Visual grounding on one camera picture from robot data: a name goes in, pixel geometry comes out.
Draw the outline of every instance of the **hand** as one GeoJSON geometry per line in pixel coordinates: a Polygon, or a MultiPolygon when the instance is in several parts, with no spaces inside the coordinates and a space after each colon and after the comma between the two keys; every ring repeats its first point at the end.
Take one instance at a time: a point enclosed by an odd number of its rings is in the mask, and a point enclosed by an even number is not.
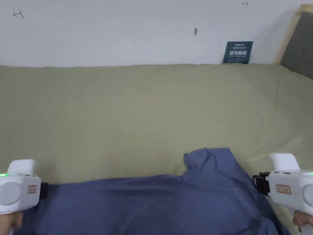
{"type": "Polygon", "coordinates": [[[9,235],[11,228],[20,228],[23,221],[23,212],[0,215],[0,235],[9,235]]]}
{"type": "Polygon", "coordinates": [[[295,211],[294,219],[292,220],[294,225],[298,226],[298,231],[301,232],[300,226],[310,224],[313,227],[313,216],[303,213],[301,211],[295,211]]]}

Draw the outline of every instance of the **gray headboard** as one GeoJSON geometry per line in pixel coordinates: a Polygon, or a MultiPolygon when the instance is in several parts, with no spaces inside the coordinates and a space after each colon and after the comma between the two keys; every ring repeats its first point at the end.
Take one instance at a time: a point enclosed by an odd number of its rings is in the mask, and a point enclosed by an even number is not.
{"type": "Polygon", "coordinates": [[[313,13],[302,13],[280,65],[313,79],[313,13]]]}

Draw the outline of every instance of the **blue cloth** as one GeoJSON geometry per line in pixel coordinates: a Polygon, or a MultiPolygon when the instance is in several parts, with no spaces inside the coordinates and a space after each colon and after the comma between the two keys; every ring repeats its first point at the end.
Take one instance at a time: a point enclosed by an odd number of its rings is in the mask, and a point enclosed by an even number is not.
{"type": "Polygon", "coordinates": [[[290,234],[229,149],[184,162],[182,176],[51,185],[16,234],[290,234]]]}

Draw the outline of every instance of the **white wall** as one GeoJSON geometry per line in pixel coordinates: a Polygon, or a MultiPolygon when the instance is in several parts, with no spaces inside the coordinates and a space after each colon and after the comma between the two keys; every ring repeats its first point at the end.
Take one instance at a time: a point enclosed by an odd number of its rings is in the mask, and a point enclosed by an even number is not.
{"type": "Polygon", "coordinates": [[[290,19],[313,0],[3,0],[0,65],[219,64],[228,41],[272,63],[290,19]],[[21,10],[20,15],[13,12],[21,10]]]}

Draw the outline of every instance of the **mattress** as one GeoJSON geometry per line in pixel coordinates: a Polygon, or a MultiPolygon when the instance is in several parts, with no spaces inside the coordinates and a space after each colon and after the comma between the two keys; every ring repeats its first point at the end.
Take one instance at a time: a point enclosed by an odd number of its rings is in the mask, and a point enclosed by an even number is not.
{"type": "Polygon", "coordinates": [[[0,67],[0,170],[32,158],[50,183],[180,175],[204,147],[230,148],[250,175],[273,152],[313,169],[312,91],[279,65],[0,67]]]}

